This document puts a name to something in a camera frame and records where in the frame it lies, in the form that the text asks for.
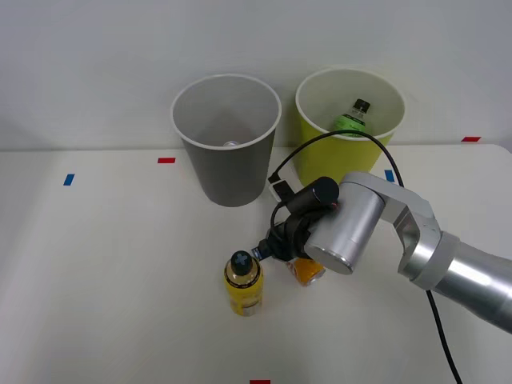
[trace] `black bottle cap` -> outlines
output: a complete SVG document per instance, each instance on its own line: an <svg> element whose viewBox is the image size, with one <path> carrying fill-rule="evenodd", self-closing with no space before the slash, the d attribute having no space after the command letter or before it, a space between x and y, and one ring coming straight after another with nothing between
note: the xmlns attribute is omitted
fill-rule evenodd
<svg viewBox="0 0 512 384"><path fill-rule="evenodd" d="M356 102L354 103L354 108L356 110L360 110L364 114L368 112L368 109L370 108L370 104L368 102L365 102L361 98L358 98Z"/></svg>
<svg viewBox="0 0 512 384"><path fill-rule="evenodd" d="M244 250L238 250L231 256L231 269L238 276L245 276L252 268L253 258Z"/></svg>

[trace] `blue tape marker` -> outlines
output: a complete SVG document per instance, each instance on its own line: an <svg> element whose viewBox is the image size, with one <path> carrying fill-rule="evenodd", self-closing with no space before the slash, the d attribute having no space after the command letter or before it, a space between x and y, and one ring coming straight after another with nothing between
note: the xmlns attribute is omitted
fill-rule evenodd
<svg viewBox="0 0 512 384"><path fill-rule="evenodd" d="M394 175L392 170L385 170L384 173L386 174L386 180L388 182L394 182Z"/></svg>
<svg viewBox="0 0 512 384"><path fill-rule="evenodd" d="M74 178L74 174L68 174L66 176L66 180L64 180L64 185L65 186L70 186L71 183L73 182L73 178Z"/></svg>

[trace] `yellow paper cup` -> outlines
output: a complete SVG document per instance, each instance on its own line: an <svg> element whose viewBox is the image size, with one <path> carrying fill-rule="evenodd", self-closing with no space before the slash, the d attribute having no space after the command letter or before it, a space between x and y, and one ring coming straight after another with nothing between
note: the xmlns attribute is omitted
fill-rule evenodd
<svg viewBox="0 0 512 384"><path fill-rule="evenodd" d="M387 145L404 120L404 97L384 78L351 69L322 70L298 87L295 104L300 115L300 143L333 130L336 117L350 111L358 98L371 104L365 116L366 132ZM340 182L348 172L369 172L380 154L367 138L337 135L306 147L294 163L303 185L320 176Z"/></svg>

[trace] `paper cup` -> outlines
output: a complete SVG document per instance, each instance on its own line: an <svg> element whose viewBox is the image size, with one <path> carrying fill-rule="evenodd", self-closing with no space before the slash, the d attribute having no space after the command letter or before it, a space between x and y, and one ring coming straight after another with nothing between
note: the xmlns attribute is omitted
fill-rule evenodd
<svg viewBox="0 0 512 384"><path fill-rule="evenodd" d="M386 145L406 113L404 97L387 80L364 70L329 69L307 77L295 103L300 117L300 143L333 130L336 117L361 98L371 104L367 133ZM303 185L328 176L340 182L346 173L369 172L381 150L367 138L333 136L311 144L294 160Z"/></svg>
<svg viewBox="0 0 512 384"><path fill-rule="evenodd" d="M178 94L170 117L212 202L243 206L260 195L281 117L272 88L240 74L209 76Z"/></svg>

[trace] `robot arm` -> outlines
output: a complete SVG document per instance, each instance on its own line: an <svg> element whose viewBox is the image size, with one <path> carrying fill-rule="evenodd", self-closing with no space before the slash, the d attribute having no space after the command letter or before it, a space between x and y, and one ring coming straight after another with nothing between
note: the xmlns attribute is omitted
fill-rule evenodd
<svg viewBox="0 0 512 384"><path fill-rule="evenodd" d="M345 176L338 208L318 222L304 251L326 268L352 274L380 218L402 242L400 274L512 333L512 261L441 231L427 200L371 174Z"/></svg>

